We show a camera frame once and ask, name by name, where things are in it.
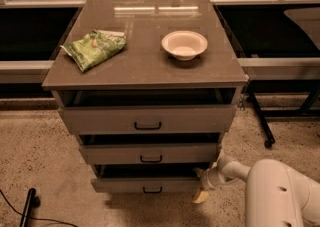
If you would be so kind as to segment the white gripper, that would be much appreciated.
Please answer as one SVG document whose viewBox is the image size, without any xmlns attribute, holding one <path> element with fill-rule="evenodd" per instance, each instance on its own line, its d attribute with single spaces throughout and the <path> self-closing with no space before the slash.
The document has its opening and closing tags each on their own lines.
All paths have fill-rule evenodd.
<svg viewBox="0 0 320 227">
<path fill-rule="evenodd" d="M 198 189 L 193 197 L 193 202 L 196 204 L 203 203 L 209 196 L 208 190 L 216 189 L 219 186 L 231 184 L 234 179 L 225 177 L 218 172 L 217 168 L 203 170 L 194 168 L 193 171 L 200 178 L 201 188 Z"/>
</svg>

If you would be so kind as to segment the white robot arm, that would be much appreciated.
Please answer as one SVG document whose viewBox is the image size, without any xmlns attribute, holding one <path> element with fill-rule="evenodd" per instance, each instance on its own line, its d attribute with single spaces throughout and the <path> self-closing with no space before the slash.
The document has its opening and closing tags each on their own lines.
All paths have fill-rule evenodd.
<svg viewBox="0 0 320 227">
<path fill-rule="evenodd" d="M 245 227 L 320 225 L 320 183 L 290 166 L 262 159 L 249 167 L 222 156 L 212 168 L 195 170 L 200 179 L 196 203 L 211 189 L 241 180 L 245 187 Z"/>
</svg>

